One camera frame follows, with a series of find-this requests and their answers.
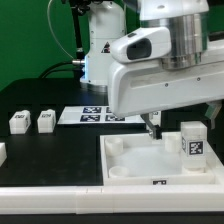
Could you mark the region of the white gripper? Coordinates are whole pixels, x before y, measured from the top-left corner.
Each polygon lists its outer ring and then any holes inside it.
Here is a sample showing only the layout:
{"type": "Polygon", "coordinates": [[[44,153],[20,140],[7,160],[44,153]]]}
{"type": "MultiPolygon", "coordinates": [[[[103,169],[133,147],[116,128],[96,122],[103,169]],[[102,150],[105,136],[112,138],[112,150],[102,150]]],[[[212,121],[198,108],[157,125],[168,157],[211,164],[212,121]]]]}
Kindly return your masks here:
{"type": "Polygon", "coordinates": [[[161,138],[161,128],[146,113],[208,102],[205,116],[214,129],[222,108],[216,100],[224,99],[224,40],[210,42],[201,63],[181,70],[162,68],[160,59],[170,50],[165,27],[139,28],[110,47],[109,107],[118,117],[142,114],[153,139],[161,138]]]}

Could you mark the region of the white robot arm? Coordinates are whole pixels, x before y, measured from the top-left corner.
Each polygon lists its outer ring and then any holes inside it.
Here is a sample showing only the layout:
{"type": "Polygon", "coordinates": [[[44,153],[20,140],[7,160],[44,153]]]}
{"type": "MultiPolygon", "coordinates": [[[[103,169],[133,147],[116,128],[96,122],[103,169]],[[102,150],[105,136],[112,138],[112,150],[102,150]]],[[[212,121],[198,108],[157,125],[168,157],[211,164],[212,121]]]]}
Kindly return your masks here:
{"type": "Polygon", "coordinates": [[[208,0],[123,0],[140,27],[124,33],[124,11],[90,4],[83,86],[108,92],[119,118],[224,100],[224,40],[207,32],[208,0]]]}

